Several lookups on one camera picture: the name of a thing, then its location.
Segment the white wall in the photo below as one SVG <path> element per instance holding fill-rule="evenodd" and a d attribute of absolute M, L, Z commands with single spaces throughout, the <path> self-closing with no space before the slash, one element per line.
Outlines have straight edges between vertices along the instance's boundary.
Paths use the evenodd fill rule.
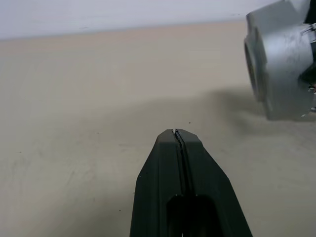
<path fill-rule="evenodd" d="M 2 0 L 0 39 L 227 20 L 274 1 Z"/>

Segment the silver metal object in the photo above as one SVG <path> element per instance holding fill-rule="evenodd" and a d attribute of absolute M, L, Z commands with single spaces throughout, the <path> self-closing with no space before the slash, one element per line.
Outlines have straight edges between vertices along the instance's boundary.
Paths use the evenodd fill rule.
<path fill-rule="evenodd" d="M 247 15 L 245 55 L 254 94 L 268 119 L 299 119 L 313 106 L 314 93 L 298 80 L 313 63 L 310 34 L 291 2 L 279 1 Z"/>

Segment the beige table surface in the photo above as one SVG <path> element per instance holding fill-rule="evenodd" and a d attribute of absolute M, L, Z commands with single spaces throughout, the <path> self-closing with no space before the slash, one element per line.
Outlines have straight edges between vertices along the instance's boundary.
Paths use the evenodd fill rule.
<path fill-rule="evenodd" d="M 1 237 L 127 237 L 156 137 L 193 132 L 254 237 L 316 236 L 316 126 L 269 122 L 245 22 L 0 42 Z"/>

